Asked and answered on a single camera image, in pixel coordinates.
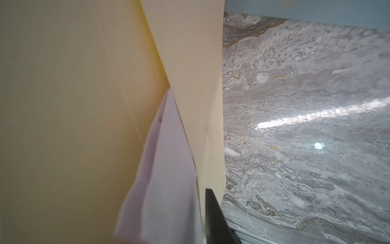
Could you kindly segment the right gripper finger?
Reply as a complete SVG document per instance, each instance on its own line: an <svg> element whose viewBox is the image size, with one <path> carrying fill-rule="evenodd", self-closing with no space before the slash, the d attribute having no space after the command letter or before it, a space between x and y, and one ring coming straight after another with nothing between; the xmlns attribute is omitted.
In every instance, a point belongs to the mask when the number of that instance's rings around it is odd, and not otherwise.
<svg viewBox="0 0 390 244"><path fill-rule="evenodd" d="M238 236L228 226L212 189L206 188L206 241L207 244L241 244Z"/></svg>

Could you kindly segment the cream envelope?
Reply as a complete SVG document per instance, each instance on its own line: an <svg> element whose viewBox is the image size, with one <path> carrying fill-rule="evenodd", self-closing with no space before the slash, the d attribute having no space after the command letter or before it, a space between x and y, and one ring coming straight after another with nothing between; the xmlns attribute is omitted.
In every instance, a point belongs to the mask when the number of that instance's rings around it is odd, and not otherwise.
<svg viewBox="0 0 390 244"><path fill-rule="evenodd" d="M1 1L1 243L114 236L167 91L206 188L225 189L224 1Z"/></svg>

